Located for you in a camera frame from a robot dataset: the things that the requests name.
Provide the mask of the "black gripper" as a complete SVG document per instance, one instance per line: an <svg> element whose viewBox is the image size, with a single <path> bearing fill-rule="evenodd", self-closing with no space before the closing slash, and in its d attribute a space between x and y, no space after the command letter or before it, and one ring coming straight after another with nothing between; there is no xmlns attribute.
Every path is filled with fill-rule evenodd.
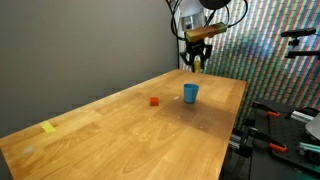
<svg viewBox="0 0 320 180"><path fill-rule="evenodd" d="M200 67L202 70L204 70L205 61L211 56L212 46L206 45L203 39L196 42L187 41L186 51L180 52L180 57L182 58L183 62L191 68L191 71L194 71L194 57L192 55L200 55Z"/></svg>

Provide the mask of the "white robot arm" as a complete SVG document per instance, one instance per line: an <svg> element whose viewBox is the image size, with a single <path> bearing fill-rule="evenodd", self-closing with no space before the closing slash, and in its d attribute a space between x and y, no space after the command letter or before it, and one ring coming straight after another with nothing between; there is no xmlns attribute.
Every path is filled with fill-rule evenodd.
<svg viewBox="0 0 320 180"><path fill-rule="evenodd" d="M212 19L204 16L204 9L218 10L225 7L231 0L182 0L180 4L181 25L184 32L183 41L186 49L180 53L184 63L196 71L195 58L200 58L199 68L203 69L205 61L210 57L211 45L204 42L205 38L212 38L217 34L224 33L228 26L219 22L210 25Z"/></svg>

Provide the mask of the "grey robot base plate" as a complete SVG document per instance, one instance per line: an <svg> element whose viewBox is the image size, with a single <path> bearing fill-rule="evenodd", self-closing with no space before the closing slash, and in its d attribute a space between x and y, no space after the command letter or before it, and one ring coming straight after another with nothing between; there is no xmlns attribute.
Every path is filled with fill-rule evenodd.
<svg viewBox="0 0 320 180"><path fill-rule="evenodd" d="M305 128L311 136L320 140L320 113L318 113L312 121L308 122Z"/></svg>

